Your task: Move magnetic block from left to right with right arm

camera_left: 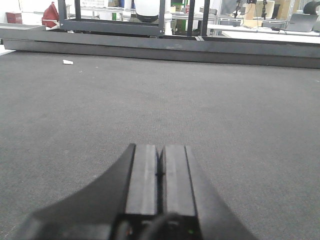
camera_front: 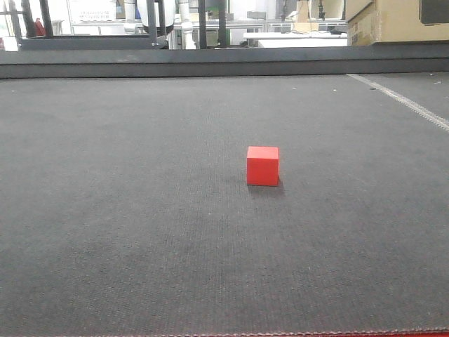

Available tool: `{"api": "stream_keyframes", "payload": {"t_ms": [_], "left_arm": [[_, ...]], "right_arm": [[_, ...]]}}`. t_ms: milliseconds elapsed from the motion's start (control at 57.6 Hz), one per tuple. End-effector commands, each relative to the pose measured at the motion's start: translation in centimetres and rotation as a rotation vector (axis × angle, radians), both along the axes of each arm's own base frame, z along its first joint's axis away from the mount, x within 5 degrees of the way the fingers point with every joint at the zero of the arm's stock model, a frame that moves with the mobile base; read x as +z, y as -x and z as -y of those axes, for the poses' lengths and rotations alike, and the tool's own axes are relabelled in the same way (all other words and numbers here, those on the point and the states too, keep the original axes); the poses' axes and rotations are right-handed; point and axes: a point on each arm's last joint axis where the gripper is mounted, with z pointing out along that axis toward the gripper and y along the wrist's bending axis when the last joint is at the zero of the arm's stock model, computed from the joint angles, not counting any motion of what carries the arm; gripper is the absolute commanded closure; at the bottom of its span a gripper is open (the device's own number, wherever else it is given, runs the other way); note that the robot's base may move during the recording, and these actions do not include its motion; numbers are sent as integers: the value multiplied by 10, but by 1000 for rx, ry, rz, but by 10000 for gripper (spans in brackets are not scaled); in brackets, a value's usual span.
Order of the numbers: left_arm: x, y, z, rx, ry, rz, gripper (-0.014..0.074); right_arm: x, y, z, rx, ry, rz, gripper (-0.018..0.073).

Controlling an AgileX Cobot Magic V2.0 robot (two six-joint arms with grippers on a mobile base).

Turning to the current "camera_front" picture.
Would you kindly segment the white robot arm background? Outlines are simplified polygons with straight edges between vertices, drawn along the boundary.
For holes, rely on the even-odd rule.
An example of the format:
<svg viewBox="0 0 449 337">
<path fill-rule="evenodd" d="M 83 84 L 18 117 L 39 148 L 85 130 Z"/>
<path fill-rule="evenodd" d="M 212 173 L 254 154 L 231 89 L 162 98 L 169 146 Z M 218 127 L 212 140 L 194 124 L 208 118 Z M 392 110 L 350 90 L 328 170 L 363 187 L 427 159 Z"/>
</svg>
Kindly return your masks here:
<svg viewBox="0 0 449 337">
<path fill-rule="evenodd" d="M 182 40 L 183 48 L 186 50 L 195 50 L 196 44 L 193 39 L 193 23 L 190 20 L 189 12 L 189 1 L 188 0 L 178 0 L 176 1 L 179 9 L 180 19 L 181 19 L 181 30 L 182 30 Z"/>
</svg>

